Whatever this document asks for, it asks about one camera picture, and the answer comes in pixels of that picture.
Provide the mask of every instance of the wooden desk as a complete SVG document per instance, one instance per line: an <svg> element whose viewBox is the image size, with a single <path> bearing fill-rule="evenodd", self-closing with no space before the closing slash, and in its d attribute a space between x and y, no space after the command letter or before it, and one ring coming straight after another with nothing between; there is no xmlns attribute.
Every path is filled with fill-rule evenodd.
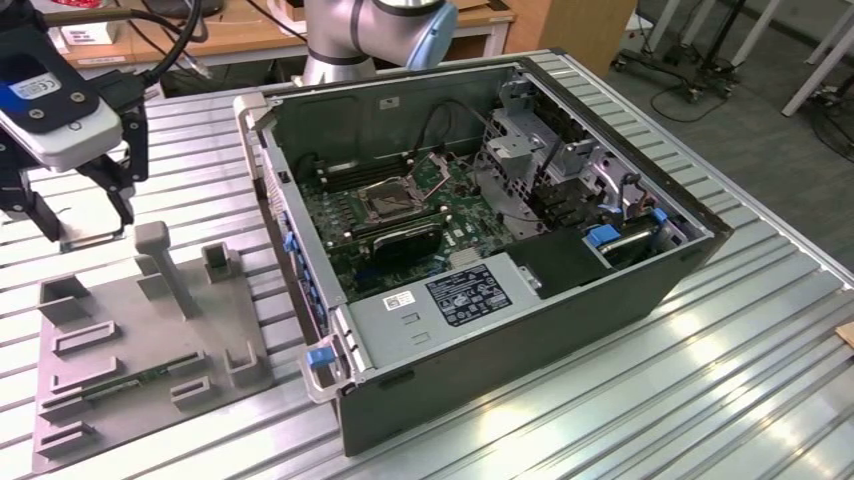
<svg viewBox="0 0 854 480"><path fill-rule="evenodd" d="M138 0L124 0L121 5L140 8ZM487 36L483 56L499 55L504 50L507 29L515 15L511 11L493 11L481 6L460 12L455 37ZM150 22L133 22L145 36L165 50L172 42L160 27ZM204 63L225 65L256 60L305 55L302 42L278 31L278 27L264 18L244 0L226 0L218 15L205 18L209 38L204 43L190 43L186 51L200 57ZM116 43L101 46L69 46L62 55L86 77L100 75L121 65L148 68L162 55L130 30L122 22L118 26Z"/></svg>
<svg viewBox="0 0 854 480"><path fill-rule="evenodd" d="M503 0L516 14L507 53L560 47L604 77L636 0Z"/></svg>

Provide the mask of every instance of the caster wheel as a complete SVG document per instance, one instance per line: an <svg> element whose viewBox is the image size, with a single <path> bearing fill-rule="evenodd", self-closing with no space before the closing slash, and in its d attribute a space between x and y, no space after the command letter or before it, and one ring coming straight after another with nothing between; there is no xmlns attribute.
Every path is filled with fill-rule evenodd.
<svg viewBox="0 0 854 480"><path fill-rule="evenodd" d="M625 71L625 60L623 59L616 59L613 61L613 63L611 64L611 66L613 67L613 71L616 72L624 72Z"/></svg>

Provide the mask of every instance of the white label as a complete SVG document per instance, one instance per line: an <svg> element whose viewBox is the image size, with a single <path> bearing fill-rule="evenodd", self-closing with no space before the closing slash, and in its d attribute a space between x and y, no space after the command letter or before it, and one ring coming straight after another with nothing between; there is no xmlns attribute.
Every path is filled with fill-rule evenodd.
<svg viewBox="0 0 854 480"><path fill-rule="evenodd" d="M400 97L382 98L378 101L378 109L388 110L400 106Z"/></svg>
<svg viewBox="0 0 854 480"><path fill-rule="evenodd" d="M414 297L412 296L412 292L406 290L390 297L382 298L382 303L385 304L385 310L390 312L392 310L406 306L409 303L414 303Z"/></svg>
<svg viewBox="0 0 854 480"><path fill-rule="evenodd" d="M53 93L62 84L58 83L58 79L50 72L42 73L37 77L28 78L22 82L9 85L11 92L24 100L33 100L38 97L44 97L48 93Z"/></svg>
<svg viewBox="0 0 854 480"><path fill-rule="evenodd" d="M77 60L80 65L100 65L101 63L118 63L124 62L124 57L100 57L100 58L84 58Z"/></svg>

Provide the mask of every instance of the blue latch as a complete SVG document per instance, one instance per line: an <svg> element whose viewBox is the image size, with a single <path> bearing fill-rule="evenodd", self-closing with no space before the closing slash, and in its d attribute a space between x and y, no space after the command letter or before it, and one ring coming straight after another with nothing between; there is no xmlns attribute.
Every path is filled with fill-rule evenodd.
<svg viewBox="0 0 854 480"><path fill-rule="evenodd" d="M664 212L660 208L652 209L652 218L655 221L661 224L667 221L667 212Z"/></svg>
<svg viewBox="0 0 854 480"><path fill-rule="evenodd" d="M619 232L613 228L613 225L600 225L587 232L585 238L593 248L599 248L619 238Z"/></svg>
<svg viewBox="0 0 854 480"><path fill-rule="evenodd" d="M320 347L305 352L305 360L308 361L308 368L312 370L325 367L334 363L334 350L332 347Z"/></svg>
<svg viewBox="0 0 854 480"><path fill-rule="evenodd" d="M284 236L284 251L288 253L296 251L296 236L293 232L288 232Z"/></svg>

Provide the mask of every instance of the barcode sticker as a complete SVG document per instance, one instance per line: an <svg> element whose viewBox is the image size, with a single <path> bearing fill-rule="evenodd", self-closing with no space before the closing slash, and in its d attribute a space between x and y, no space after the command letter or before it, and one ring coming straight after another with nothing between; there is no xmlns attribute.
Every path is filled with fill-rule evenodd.
<svg viewBox="0 0 854 480"><path fill-rule="evenodd" d="M56 92L62 87L58 79L50 72L42 73L26 80L9 85L9 89L24 100L34 100L48 93Z"/></svg>
<svg viewBox="0 0 854 480"><path fill-rule="evenodd" d="M390 297L382 298L382 303L385 304L385 310L390 312L392 310L414 303L414 297L412 296L412 292L406 290Z"/></svg>
<svg viewBox="0 0 854 480"><path fill-rule="evenodd" d="M124 62L126 59L122 56L118 57L98 57L98 58L84 58L77 60L80 65L100 65L102 63L118 63Z"/></svg>

